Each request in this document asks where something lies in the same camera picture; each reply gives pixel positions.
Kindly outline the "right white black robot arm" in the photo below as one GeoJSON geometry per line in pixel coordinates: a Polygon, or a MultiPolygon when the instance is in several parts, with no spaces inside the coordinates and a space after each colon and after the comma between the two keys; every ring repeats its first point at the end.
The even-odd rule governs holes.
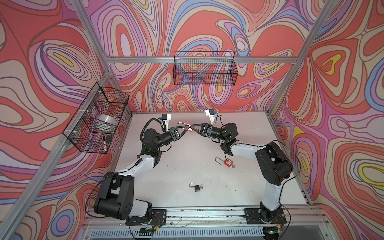
{"type": "Polygon", "coordinates": [[[203,137],[220,140],[221,149],[226,155],[257,160],[266,180],[259,214],[263,222],[271,222],[282,208],[280,199],[283,185],[290,179],[293,171],[293,164],[279,145],[274,142],[261,146],[242,143],[237,140],[239,133],[234,123],[228,123],[221,128],[207,123],[195,124],[191,125],[191,128],[203,137]]]}

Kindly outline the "red padlock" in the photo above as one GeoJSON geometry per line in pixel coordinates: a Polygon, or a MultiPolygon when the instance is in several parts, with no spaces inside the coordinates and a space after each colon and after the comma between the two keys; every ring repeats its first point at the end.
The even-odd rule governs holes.
{"type": "Polygon", "coordinates": [[[185,129],[188,131],[188,132],[193,132],[193,129],[191,128],[191,124],[189,123],[184,123],[184,122],[178,122],[177,126],[185,126],[185,129]]]}
{"type": "Polygon", "coordinates": [[[231,161],[229,158],[226,158],[225,160],[222,160],[221,158],[219,157],[216,157],[215,158],[215,162],[218,163],[219,165],[225,165],[229,168],[231,168],[231,165],[234,164],[233,161],[231,161]]]}

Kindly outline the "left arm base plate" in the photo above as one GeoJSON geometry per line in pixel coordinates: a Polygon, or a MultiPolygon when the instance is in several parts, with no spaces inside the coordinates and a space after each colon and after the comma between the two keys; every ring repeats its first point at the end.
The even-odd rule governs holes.
{"type": "Polygon", "coordinates": [[[167,210],[149,210],[143,217],[128,217],[126,226],[160,227],[166,224],[167,210]]]}

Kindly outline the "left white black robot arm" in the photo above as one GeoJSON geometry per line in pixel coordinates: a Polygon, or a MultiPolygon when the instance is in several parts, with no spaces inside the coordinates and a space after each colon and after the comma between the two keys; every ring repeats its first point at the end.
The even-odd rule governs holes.
{"type": "Polygon", "coordinates": [[[123,170],[108,172],[101,181],[94,213],[119,220],[136,218],[146,225],[154,218],[152,203],[135,198],[135,183],[160,162],[161,148],[180,140],[190,127],[167,127],[165,120],[151,118],[140,133],[141,152],[136,162],[123,170]]]}

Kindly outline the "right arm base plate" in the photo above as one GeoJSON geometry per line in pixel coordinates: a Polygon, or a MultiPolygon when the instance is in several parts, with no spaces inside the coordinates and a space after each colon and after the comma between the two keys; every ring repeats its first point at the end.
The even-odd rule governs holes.
{"type": "Polygon", "coordinates": [[[264,208],[246,208],[240,217],[245,218],[248,225],[284,225],[287,223],[281,206],[274,211],[264,208]]]}

